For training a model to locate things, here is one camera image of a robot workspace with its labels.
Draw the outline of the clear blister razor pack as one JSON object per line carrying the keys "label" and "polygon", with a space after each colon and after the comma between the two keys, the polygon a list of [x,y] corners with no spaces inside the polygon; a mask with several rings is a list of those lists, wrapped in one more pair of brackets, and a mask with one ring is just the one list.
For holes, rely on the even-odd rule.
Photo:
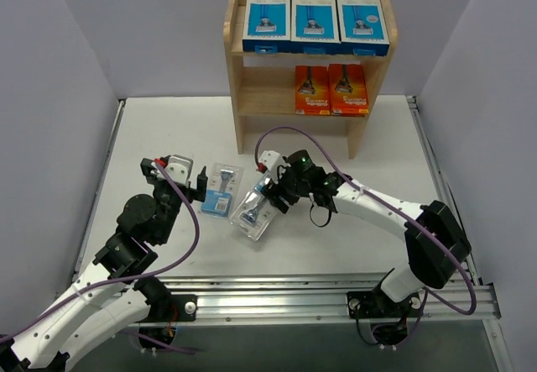
{"label": "clear blister razor pack", "polygon": [[269,173],[265,172],[247,192],[230,218],[230,224],[252,241],[258,241],[278,215],[278,210],[262,194],[262,189],[267,187],[270,181]]}
{"label": "clear blister razor pack", "polygon": [[213,217],[228,218],[239,190],[243,174],[240,166],[215,163],[209,173],[205,201],[201,212]]}

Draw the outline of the orange Gillette Fusion box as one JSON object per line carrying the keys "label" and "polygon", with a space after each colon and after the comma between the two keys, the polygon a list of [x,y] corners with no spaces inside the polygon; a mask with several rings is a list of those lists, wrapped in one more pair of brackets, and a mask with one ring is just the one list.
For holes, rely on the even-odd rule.
{"label": "orange Gillette Fusion box", "polygon": [[365,117],[370,113],[365,75],[359,64],[329,64],[331,114]]}
{"label": "orange Gillette Fusion box", "polygon": [[295,113],[328,116],[331,114],[328,70],[320,65],[295,67]]}

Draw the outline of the blue Harry's razor box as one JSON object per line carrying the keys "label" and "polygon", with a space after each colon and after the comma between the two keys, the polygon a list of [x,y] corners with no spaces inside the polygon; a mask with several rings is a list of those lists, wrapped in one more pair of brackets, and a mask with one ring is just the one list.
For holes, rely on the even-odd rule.
{"label": "blue Harry's razor box", "polygon": [[291,0],[293,53],[334,55],[341,48],[336,0]]}
{"label": "blue Harry's razor box", "polygon": [[336,0],[341,52],[386,56],[389,36],[381,0]]}
{"label": "blue Harry's razor box", "polygon": [[258,54],[289,53],[291,0],[246,0],[242,50]]}

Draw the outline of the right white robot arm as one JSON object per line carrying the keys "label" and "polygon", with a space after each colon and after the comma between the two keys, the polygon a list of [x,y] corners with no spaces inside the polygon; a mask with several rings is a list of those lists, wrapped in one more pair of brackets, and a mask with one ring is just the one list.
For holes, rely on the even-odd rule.
{"label": "right white robot arm", "polygon": [[390,270],[368,298],[375,317],[394,317],[410,307],[418,291],[443,288],[471,253],[467,236],[443,202],[425,205],[380,193],[341,172],[326,172],[304,149],[287,157],[265,150],[258,168],[270,178],[263,195],[282,213],[307,198],[313,207],[362,219],[404,242],[407,263]]}

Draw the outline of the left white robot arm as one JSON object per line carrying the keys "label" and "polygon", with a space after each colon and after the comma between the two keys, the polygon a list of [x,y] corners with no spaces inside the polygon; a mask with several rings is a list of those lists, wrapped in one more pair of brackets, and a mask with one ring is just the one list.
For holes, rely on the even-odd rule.
{"label": "left white robot arm", "polygon": [[37,319],[1,338],[4,371],[68,371],[100,343],[133,322],[173,317],[169,289],[149,266],[168,242],[182,207],[206,198],[205,170],[190,183],[193,161],[180,155],[142,159],[151,194],[130,197],[114,234]]}

